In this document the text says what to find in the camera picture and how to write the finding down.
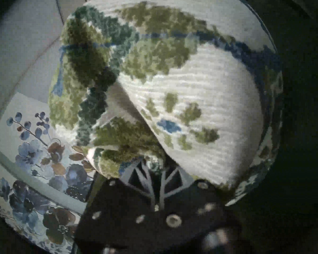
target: blue flower pattern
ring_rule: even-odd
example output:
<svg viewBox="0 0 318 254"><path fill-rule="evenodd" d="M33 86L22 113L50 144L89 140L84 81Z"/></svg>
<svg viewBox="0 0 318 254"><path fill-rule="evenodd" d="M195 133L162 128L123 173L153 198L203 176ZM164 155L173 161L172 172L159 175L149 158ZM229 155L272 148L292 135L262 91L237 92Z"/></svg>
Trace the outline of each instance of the blue flower pattern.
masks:
<svg viewBox="0 0 318 254"><path fill-rule="evenodd" d="M15 157L15 164L26 172L40 161L43 154L38 140L33 140L30 143L24 142L19 145L18 152L19 154Z"/></svg>
<svg viewBox="0 0 318 254"><path fill-rule="evenodd" d="M12 208L11 214L10 211L5 211L0 206L0 217L3 218L5 221L9 219L11 221L17 222L17 225L16 223L14 223L10 226L13 226L15 230L19 231L19 233L21 233L21 235L23 235L29 242L38 245L47 252L63 253L63 250L67 250L68 252L65 252L70 253L70 251L72 250L72 241L69 241L69 238L66 238L64 243L61 245L51 243L49 246L46 245L45 241L40 241L36 243L34 239L35 237L38 238L39 236L42 236L35 231L37 226L41 225L44 228L47 228L45 227L45 225L42 225L42 219L39 218L39 215L43 215L43 218L45 219L45 216L49 215L50 209L53 209L53 211L57 211L58 209L59 211L71 215L71 221L75 221L75 217L73 214L71 214L68 210L65 210L63 208L54 208L54 206L51 206L51 202L48 199L41 196L38 192L26 185L21 180L16 180L13 183L11 189L7 180L1 178L0 197L3 197L4 199L8 197L9 205Z"/></svg>
<svg viewBox="0 0 318 254"><path fill-rule="evenodd" d="M167 131L170 134L181 131L180 126L178 126L176 123L172 121L165 119L161 119L159 122L157 122L157 126L162 127L165 131Z"/></svg>
<svg viewBox="0 0 318 254"><path fill-rule="evenodd" d="M6 179L0 179L0 197L4 198L4 200L8 201L8 195L10 193L10 186Z"/></svg>
<svg viewBox="0 0 318 254"><path fill-rule="evenodd" d="M16 114L14 119L10 117L6 121L8 126L12 126L13 123L19 125L17 131L22 132L20 134L21 140L27 140L30 136L36 138L30 142L24 142L18 147L18 155L16 155L15 158L16 165L32 176L42 177L48 180L48 185L56 190L85 202L92 184L92 177L89 177L84 167L79 164L71 164L67 167L66 171L64 166L58 166L65 171L64 175L61 174L62 170L58 172L53 171L53 164L62 163L61 160L63 159L65 147L61 145L60 140L47 145L42 140L42 136L47 135L52 142L48 134L50 129L49 118L46 117L45 112L41 112L40 114L36 113L34 116L39 119L39 122L36 123L37 128L34 133L31 130L32 124L30 121L26 121L23 124L20 123L22 120L22 114L20 112ZM82 161L82 164L84 163L85 166L89 164L86 160ZM6 194L9 193L6 190L6 183L2 180L0 184L0 194L6 199L8 196L6 196Z"/></svg>

